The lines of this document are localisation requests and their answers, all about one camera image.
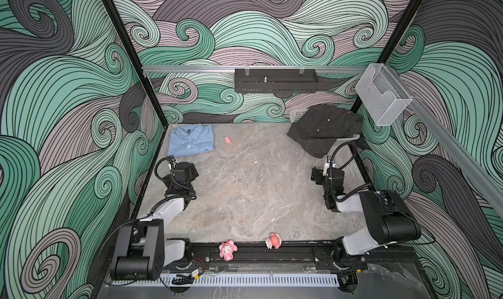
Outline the light blue long sleeve shirt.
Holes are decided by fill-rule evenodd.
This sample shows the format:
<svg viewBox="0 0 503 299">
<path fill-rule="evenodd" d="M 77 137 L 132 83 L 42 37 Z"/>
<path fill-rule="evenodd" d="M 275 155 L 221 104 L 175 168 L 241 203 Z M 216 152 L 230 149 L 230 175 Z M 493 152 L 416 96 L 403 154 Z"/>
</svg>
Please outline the light blue long sleeve shirt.
<svg viewBox="0 0 503 299">
<path fill-rule="evenodd" d="M 215 148 L 212 125 L 180 126 L 170 132 L 167 155 L 177 158 L 213 151 Z"/>
</svg>

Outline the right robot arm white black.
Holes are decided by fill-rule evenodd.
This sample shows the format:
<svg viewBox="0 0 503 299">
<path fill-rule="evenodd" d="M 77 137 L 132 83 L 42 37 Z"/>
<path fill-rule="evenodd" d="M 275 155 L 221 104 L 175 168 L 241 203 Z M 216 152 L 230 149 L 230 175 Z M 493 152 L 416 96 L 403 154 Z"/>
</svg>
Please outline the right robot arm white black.
<svg viewBox="0 0 503 299">
<path fill-rule="evenodd" d="M 365 226 L 339 237 L 329 261 L 336 270 L 366 269 L 364 255 L 374 249 L 417 240 L 422 229 L 400 195 L 394 190 L 372 191 L 365 183 L 346 193 L 343 171 L 356 157 L 352 141 L 341 143 L 327 158 L 322 169 L 313 168 L 311 180 L 323 188 L 326 208 L 335 213 L 361 213 Z"/>
</svg>

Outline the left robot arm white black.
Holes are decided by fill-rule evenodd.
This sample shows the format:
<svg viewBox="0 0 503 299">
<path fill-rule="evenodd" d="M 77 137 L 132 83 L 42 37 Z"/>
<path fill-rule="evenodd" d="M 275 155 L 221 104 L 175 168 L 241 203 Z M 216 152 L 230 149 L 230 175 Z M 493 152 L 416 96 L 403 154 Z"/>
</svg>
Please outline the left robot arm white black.
<svg viewBox="0 0 503 299">
<path fill-rule="evenodd" d="M 197 199 L 192 182 L 199 174 L 194 164 L 179 162 L 173 155 L 159 160 L 154 173 L 165 184 L 165 195 L 145 216 L 117 229 L 110 266 L 113 281 L 154 281 L 165 266 L 185 257 L 189 241 L 166 238 L 165 227 Z"/>
</svg>

